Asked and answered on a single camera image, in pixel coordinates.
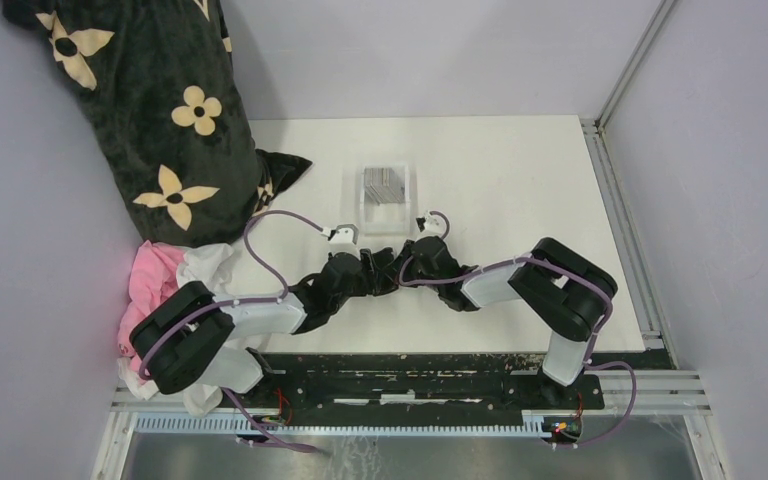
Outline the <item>clear plastic card box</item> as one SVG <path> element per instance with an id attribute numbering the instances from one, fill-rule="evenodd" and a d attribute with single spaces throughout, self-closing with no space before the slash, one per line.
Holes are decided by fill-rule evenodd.
<path id="1" fill-rule="evenodd" d="M 363 165 L 357 172 L 360 232 L 406 236 L 411 231 L 411 170 L 405 163 Z"/>

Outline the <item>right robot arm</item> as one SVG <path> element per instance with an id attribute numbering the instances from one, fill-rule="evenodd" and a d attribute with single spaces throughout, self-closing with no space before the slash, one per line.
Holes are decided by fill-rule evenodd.
<path id="1" fill-rule="evenodd" d="M 609 273 L 551 237 L 523 255 L 484 267 L 460 264 L 439 236 L 423 238 L 407 246 L 397 281 L 434 289 L 458 312 L 510 301 L 527 304 L 552 331 L 537 382 L 540 400 L 551 408 L 577 396 L 576 381 L 618 293 Z"/>

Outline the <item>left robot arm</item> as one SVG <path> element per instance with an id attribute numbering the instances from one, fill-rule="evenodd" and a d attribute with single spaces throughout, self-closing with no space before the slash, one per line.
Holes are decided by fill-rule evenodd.
<path id="1" fill-rule="evenodd" d="M 282 300 L 257 297 L 223 299 L 201 281 L 192 281 L 141 321 L 129 340 L 145 371 L 165 395 L 194 384 L 228 387 L 251 406 L 267 404 L 274 379 L 248 350 L 231 340 L 281 333 L 299 335 L 324 326 L 353 297 L 396 290 L 387 247 L 330 255 L 322 270 L 305 276 Z"/>

